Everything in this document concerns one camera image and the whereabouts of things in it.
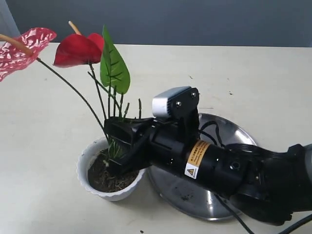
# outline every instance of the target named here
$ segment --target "soil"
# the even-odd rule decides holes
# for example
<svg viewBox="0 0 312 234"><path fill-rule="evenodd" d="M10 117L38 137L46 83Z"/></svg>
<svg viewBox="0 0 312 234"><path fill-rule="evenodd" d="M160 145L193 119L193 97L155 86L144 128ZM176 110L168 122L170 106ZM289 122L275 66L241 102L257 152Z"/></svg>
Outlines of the soil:
<svg viewBox="0 0 312 234"><path fill-rule="evenodd" d="M100 152L88 171L88 180L91 187L105 193L117 192L128 187L136 179L138 171L112 176L106 170L104 163L106 155L107 150Z"/></svg>

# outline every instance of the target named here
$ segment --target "white flower pot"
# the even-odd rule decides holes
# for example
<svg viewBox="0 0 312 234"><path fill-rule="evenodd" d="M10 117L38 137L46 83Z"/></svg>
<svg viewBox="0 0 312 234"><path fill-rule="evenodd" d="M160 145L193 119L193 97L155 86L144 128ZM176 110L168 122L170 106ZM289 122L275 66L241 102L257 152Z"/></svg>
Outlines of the white flower pot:
<svg viewBox="0 0 312 234"><path fill-rule="evenodd" d="M88 180L88 170L93 165L94 161L96 160L100 151L108 148L108 142L106 138L101 138L99 140L94 141L91 145L87 147L82 152L82 155L79 157L77 163L77 174L78 180L80 181L81 185L89 192L93 193L94 195L98 195L105 200L108 201L119 201L125 199L129 196L134 189L137 187L139 181L142 179L145 169L139 171L136 179L126 188L113 192L113 193L105 193L100 192L91 187L89 180Z"/></svg>

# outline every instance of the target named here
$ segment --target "green leaf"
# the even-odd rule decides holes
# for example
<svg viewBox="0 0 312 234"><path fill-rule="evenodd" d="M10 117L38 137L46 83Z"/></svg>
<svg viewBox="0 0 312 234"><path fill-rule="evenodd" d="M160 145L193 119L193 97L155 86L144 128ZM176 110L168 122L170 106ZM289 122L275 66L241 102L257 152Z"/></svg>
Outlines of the green leaf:
<svg viewBox="0 0 312 234"><path fill-rule="evenodd" d="M103 27L104 49L100 64L100 77L102 84L107 87L116 86L116 92L126 94L130 87L130 74L128 68L122 59L120 53L114 46L114 43L106 29Z"/></svg>

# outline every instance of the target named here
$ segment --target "silver plate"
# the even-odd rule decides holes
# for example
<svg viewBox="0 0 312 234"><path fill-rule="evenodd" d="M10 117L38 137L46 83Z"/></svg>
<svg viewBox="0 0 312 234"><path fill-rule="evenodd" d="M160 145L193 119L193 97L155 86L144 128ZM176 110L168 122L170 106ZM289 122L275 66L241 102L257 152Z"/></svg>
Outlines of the silver plate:
<svg viewBox="0 0 312 234"><path fill-rule="evenodd" d="M216 121L219 125L222 142L225 145L231 143L256 145L256 142L249 134L227 119L210 114L199 114L199 120L199 127L207 121ZM215 125L209 126L205 132L217 139L215 135ZM211 142L209 138L203 135L201 135L201 139ZM173 207L187 215L208 221L226 220L233 217L217 201L216 197L211 192L189 181L183 180L154 166L148 169L148 175L158 194ZM225 202L227 202L237 214L240 213L240 211L231 206L228 201Z"/></svg>

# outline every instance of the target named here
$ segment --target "plant stem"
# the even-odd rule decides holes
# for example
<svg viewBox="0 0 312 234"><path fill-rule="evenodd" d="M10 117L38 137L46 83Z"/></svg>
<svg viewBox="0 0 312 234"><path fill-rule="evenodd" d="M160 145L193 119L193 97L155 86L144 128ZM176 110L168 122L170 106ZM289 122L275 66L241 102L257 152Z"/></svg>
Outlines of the plant stem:
<svg viewBox="0 0 312 234"><path fill-rule="evenodd" d="M114 96L112 94L109 93L109 91L97 80L97 79L94 79L92 74L90 72L88 72L89 76L91 76L91 78L99 85L99 87L101 87L106 93L107 95L109 95L111 98L114 99ZM116 106L117 108L120 110L120 106L118 105L118 102L116 101Z"/></svg>
<svg viewBox="0 0 312 234"><path fill-rule="evenodd" d="M122 117L122 104L123 104L123 93L120 96L120 110L119 110L119 117Z"/></svg>
<svg viewBox="0 0 312 234"><path fill-rule="evenodd" d="M92 72L92 78L96 79L96 74L94 73L94 68L92 66L92 63L89 63L89 66L90 66L90 69L91 69L91 72ZM105 113L105 108L104 108L104 105L103 105L103 100L102 100L101 92L100 92L99 87L98 87L98 83L96 81L94 81L94 82L95 82L96 87L97 87L97 95L98 95L99 101L101 103L102 111L103 111L103 114L104 114L104 119L107 120L107 116L106 116L106 113Z"/></svg>
<svg viewBox="0 0 312 234"><path fill-rule="evenodd" d="M108 92L109 92L109 94L108 94L108 117L111 116L111 94L112 94L111 90L112 90L112 79L111 79L111 77L109 77L109 86L108 86Z"/></svg>
<svg viewBox="0 0 312 234"><path fill-rule="evenodd" d="M123 115L123 118L126 118L126 116L128 114L129 106L130 106L130 103L127 103L127 106L126 106L126 109L125 109L125 114Z"/></svg>
<svg viewBox="0 0 312 234"><path fill-rule="evenodd" d="M114 88L114 107L113 107L113 109L114 109L114 117L116 116L116 94L117 94L117 92L116 92L116 86L115 86L115 88Z"/></svg>
<svg viewBox="0 0 312 234"><path fill-rule="evenodd" d="M138 99L138 118L142 117L142 102L141 99Z"/></svg>
<svg viewBox="0 0 312 234"><path fill-rule="evenodd" d="M96 115L95 111L92 109L91 105L88 103L88 101L84 98L84 96L71 84L69 83L64 77L62 77L58 72L56 72L53 68L51 68L48 64L46 64L44 61L42 61L40 58L37 58L37 61L40 62L43 66L45 66L47 69L49 69L51 72L53 72L57 77L59 77L61 80L63 80L72 90L76 92L76 94L81 97L81 99L86 103L86 105L89 107L90 111L96 118L99 126L101 127L102 131L104 132L103 125L101 124L100 120L98 119L98 116Z"/></svg>

